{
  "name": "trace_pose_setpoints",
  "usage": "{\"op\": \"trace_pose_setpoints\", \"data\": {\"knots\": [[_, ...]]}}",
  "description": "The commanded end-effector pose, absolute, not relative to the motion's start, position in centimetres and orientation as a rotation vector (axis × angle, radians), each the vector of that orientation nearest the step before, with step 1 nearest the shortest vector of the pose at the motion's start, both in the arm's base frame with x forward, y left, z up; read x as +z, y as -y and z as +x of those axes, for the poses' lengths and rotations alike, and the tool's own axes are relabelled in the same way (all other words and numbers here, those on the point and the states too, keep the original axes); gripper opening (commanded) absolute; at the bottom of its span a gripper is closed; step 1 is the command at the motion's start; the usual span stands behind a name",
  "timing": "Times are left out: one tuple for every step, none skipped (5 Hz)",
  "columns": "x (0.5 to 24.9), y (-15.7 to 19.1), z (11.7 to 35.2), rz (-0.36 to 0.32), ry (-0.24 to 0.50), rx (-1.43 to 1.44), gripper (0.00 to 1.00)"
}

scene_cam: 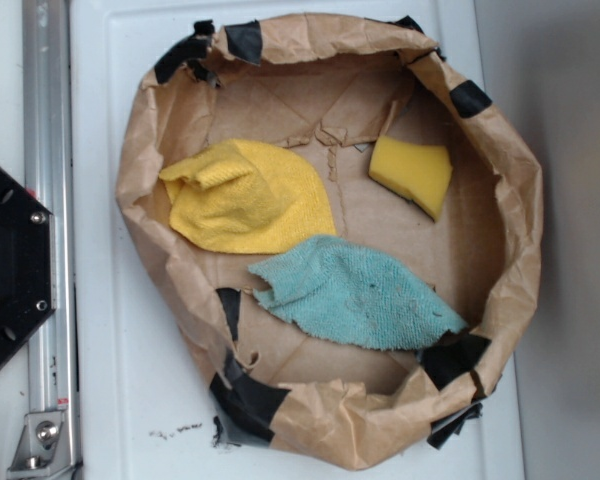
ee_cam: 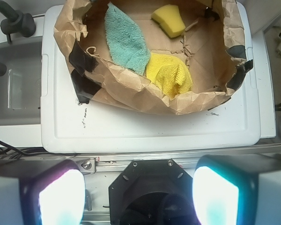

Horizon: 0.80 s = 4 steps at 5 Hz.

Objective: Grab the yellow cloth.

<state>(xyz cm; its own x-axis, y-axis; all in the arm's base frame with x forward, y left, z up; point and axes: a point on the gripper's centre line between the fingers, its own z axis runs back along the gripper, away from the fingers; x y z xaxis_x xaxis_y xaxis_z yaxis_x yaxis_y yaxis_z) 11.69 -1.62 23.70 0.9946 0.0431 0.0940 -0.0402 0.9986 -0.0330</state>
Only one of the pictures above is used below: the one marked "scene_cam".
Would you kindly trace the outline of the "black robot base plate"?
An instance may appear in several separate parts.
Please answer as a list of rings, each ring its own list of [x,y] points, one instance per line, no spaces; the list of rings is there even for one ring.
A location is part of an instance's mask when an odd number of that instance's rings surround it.
[[[0,370],[55,310],[52,219],[0,167]]]

